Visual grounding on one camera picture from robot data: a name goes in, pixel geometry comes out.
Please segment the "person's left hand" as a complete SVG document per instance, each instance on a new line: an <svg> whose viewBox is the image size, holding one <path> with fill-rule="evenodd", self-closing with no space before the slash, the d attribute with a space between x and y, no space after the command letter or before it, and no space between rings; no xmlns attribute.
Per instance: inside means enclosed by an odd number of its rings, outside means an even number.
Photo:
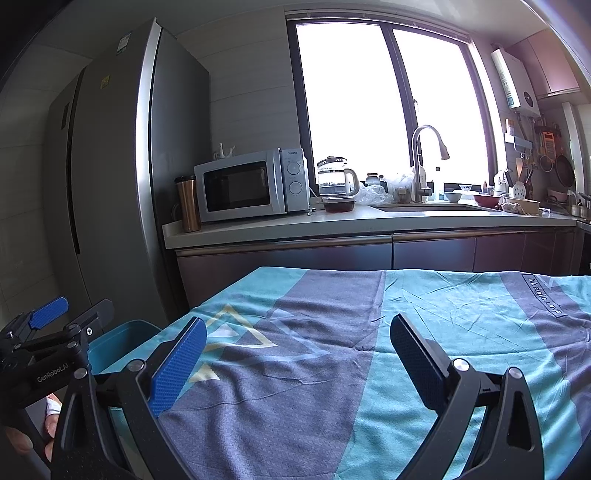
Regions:
<svg viewBox="0 0 591 480"><path fill-rule="evenodd" d="M36 441L43 440L43 457L47 462L51 462L63 403L55 393L50 393L43 400L36 402L36 405L43 411L41 426L34 423L28 425L26 422L20 424L21 418L17 416L16 420L10 420L7 425L3 426L3 431L19 455L28 455L34 452Z"/></svg>

